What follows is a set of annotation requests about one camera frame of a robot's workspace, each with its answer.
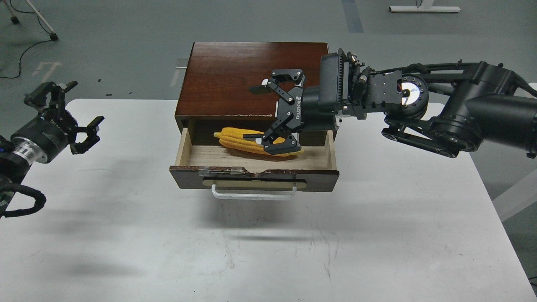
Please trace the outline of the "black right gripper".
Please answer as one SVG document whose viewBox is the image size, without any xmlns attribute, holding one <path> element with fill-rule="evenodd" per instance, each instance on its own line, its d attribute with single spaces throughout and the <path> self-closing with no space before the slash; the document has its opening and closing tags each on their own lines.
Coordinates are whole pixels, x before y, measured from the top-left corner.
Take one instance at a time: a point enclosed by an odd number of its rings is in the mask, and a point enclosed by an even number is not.
<svg viewBox="0 0 537 302">
<path fill-rule="evenodd" d="M 279 95 L 276 121 L 262 134 L 244 134 L 243 139 L 255 141 L 271 155 L 301 151 L 301 145 L 292 133 L 328 131 L 336 129 L 336 96 L 320 86 L 303 88 L 306 76 L 301 69 L 276 69 L 260 86 L 252 86 L 252 94 L 271 91 Z M 282 83 L 295 87 L 286 91 Z"/>
</svg>

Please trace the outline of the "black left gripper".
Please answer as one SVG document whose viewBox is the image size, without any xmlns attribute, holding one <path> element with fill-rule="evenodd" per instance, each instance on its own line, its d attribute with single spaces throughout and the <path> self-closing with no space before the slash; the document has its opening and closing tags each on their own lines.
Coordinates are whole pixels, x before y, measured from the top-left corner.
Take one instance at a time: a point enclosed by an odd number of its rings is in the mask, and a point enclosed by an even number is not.
<svg viewBox="0 0 537 302">
<path fill-rule="evenodd" d="M 66 106 L 65 94 L 77 85 L 77 81 L 71 81 L 62 88 L 55 82 L 44 82 L 33 92 L 25 94 L 24 104 L 36 109 L 39 115 L 62 115 Z M 79 127 L 69 113 L 56 119 L 53 116 L 35 117 L 11 136 L 15 145 L 11 153 L 28 164 L 50 163 L 67 145 L 73 154 L 86 153 L 100 141 L 97 133 L 104 119 L 104 116 L 97 116 L 86 127 Z M 86 134 L 81 143 L 76 142 L 79 133 Z"/>
</svg>

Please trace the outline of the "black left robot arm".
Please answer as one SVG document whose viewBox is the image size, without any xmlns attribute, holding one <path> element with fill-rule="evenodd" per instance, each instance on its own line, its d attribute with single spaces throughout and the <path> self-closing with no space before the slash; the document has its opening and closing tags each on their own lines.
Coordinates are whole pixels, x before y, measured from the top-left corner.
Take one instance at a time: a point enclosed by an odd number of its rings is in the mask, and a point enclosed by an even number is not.
<svg viewBox="0 0 537 302">
<path fill-rule="evenodd" d="M 73 154 L 83 154 L 99 142 L 98 126 L 104 117 L 98 116 L 88 126 L 80 127 L 65 108 L 65 94 L 77 84 L 72 81 L 62 88 L 52 81 L 44 82 L 25 95 L 25 105 L 35 108 L 38 114 L 14 132 L 10 140 L 1 138 L 2 217 L 31 215 L 44 207 L 45 195 L 22 184 L 33 163 L 50 163 L 67 146 Z M 15 193 L 33 197 L 32 208 L 9 211 L 7 208 Z"/>
</svg>

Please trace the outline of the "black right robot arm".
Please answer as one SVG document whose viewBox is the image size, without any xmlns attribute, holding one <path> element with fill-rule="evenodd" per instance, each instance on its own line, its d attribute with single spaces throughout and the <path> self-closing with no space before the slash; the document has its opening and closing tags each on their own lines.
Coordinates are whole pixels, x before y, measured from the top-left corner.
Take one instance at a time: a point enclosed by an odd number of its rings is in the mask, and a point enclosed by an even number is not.
<svg viewBox="0 0 537 302">
<path fill-rule="evenodd" d="M 374 70 L 339 49 L 321 57 L 320 84 L 304 87 L 301 69 L 276 69 L 253 94 L 274 91 L 276 121 L 245 134 L 269 154 L 301 149 L 296 133 L 337 130 L 345 117 L 384 113 L 382 135 L 446 157 L 477 151 L 482 141 L 536 157 L 536 90 L 502 64 L 420 64 Z"/>
</svg>

